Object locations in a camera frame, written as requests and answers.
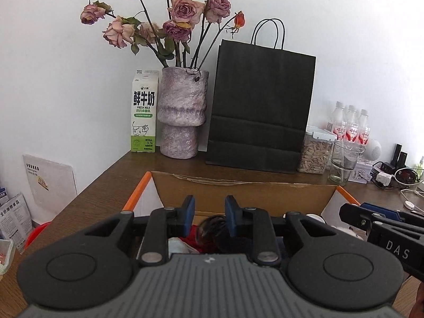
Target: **cow illustration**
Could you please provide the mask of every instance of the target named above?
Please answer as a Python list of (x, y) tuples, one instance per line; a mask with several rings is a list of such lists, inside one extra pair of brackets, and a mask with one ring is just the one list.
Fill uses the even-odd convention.
[(133, 122), (133, 134), (134, 136), (146, 136), (147, 132), (149, 131), (149, 126), (147, 124), (137, 126), (134, 125), (135, 121)]

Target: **red plastic object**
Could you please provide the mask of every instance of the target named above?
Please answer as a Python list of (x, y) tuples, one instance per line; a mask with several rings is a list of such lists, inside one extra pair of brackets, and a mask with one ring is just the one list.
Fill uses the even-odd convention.
[(43, 231), (44, 228), (50, 225), (50, 223), (51, 221), (43, 223), (42, 225), (34, 228), (34, 230), (28, 236), (27, 242), (25, 243), (25, 249), (34, 241), (35, 238), (37, 238), (37, 236)]

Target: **black paper bag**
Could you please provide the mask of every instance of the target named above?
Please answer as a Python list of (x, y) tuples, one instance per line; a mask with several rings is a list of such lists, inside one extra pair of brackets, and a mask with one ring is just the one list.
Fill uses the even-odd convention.
[(206, 162), (293, 173), (300, 160), (314, 73), (313, 56), (222, 41)]

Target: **pink rose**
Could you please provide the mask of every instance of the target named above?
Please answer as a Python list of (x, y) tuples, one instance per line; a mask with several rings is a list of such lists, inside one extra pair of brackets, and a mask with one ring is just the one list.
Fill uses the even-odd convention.
[(172, 0), (172, 7), (168, 10), (175, 23), (188, 23), (191, 28), (200, 22), (200, 15), (205, 7), (204, 3), (193, 0)]
[(133, 43), (131, 37), (134, 35), (134, 25), (122, 25), (122, 18), (118, 15), (103, 33), (103, 38), (107, 40), (109, 44), (117, 46), (118, 48), (124, 48), (127, 46), (124, 41), (130, 44)]
[(209, 0), (207, 11), (205, 13), (206, 20), (209, 23), (220, 24), (222, 18), (230, 15), (231, 4), (228, 0)]
[(176, 42), (187, 42), (190, 39), (191, 29), (179, 27), (175, 21), (168, 20), (163, 24), (165, 33)]
[(81, 22), (83, 24), (92, 25), (99, 18), (105, 18), (106, 9), (97, 7), (96, 5), (86, 5), (81, 13)]
[[(155, 31), (159, 30), (159, 26), (156, 23), (153, 23), (153, 28)], [(147, 22), (140, 24), (140, 36), (142, 36), (150, 44), (156, 43), (155, 34), (152, 27)]]

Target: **gray ribbed panel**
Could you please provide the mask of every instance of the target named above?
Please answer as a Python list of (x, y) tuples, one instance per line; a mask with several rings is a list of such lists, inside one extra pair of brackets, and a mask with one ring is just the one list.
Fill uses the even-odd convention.
[(244, 255), (174, 255), (141, 269), (120, 296), (97, 308), (53, 312), (30, 306), (20, 318), (401, 318), (390, 307), (340, 313), (298, 297), (276, 269)]

